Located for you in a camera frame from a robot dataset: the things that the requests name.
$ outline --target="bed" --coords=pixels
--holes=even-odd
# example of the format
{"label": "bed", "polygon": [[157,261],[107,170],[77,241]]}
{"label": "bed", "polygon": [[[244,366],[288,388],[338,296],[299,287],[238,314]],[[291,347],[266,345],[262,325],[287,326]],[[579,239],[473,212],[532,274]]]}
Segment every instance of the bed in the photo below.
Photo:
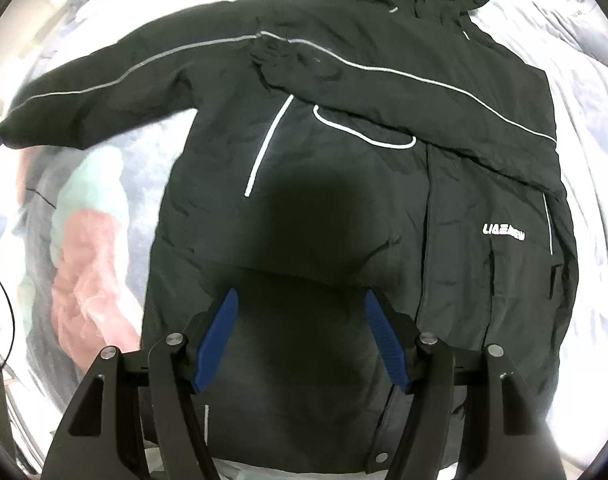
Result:
{"label": "bed", "polygon": [[[68,19],[27,78],[216,0],[68,1]],[[550,83],[580,280],[547,420],[562,453],[585,466],[608,438],[608,35],[573,16],[564,0],[492,0],[472,19]],[[11,364],[60,411],[103,346],[138,347],[159,203],[195,113],[87,152],[46,147],[15,159],[17,201],[0,207],[1,277],[16,290],[22,320]],[[56,267],[63,251],[79,253],[66,269]],[[84,309],[75,312],[73,296]]]}

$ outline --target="metal screw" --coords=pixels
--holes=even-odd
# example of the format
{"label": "metal screw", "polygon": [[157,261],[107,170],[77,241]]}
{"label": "metal screw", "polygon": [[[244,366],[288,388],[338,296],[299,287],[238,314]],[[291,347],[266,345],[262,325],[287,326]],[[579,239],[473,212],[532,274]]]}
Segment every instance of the metal screw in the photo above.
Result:
{"label": "metal screw", "polygon": [[502,357],[504,355],[504,349],[500,345],[489,345],[488,353],[493,357]]}
{"label": "metal screw", "polygon": [[431,334],[430,332],[422,332],[420,334],[420,341],[425,345],[434,345],[437,343],[437,336],[435,334]]}
{"label": "metal screw", "polygon": [[117,354],[117,348],[114,346],[107,346],[100,352],[102,359],[110,359],[111,357],[115,357],[115,354]]}
{"label": "metal screw", "polygon": [[177,346],[184,340],[184,336],[179,332],[173,332],[166,336],[166,344],[169,346]]}

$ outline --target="brand logo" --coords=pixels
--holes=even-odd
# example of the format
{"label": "brand logo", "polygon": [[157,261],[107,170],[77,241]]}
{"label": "brand logo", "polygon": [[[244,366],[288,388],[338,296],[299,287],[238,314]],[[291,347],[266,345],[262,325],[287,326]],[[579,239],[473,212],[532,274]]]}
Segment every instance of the brand logo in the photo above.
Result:
{"label": "brand logo", "polygon": [[484,224],[485,235],[508,235],[516,240],[524,240],[524,231],[519,231],[510,224]]}

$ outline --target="jacket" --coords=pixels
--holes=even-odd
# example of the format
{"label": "jacket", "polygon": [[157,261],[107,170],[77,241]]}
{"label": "jacket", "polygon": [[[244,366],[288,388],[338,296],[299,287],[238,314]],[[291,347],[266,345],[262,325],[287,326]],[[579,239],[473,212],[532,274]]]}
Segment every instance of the jacket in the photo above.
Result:
{"label": "jacket", "polygon": [[545,415],[577,286],[573,226],[548,81],[472,24],[487,1],[220,2],[19,92],[0,124],[13,147],[86,149],[198,109],[159,211],[142,345],[237,288],[196,404],[214,456],[388,468],[412,398],[386,376],[368,286],[452,346],[503,346]]}

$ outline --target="jacket's left sleeve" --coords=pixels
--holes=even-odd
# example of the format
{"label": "jacket's left sleeve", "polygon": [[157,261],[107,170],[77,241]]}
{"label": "jacket's left sleeve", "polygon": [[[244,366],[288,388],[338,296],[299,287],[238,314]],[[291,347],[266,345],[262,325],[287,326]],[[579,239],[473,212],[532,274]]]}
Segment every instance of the jacket's left sleeve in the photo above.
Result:
{"label": "jacket's left sleeve", "polygon": [[23,88],[0,124],[12,148],[87,148],[197,108],[257,30],[254,0],[220,2],[147,23]]}

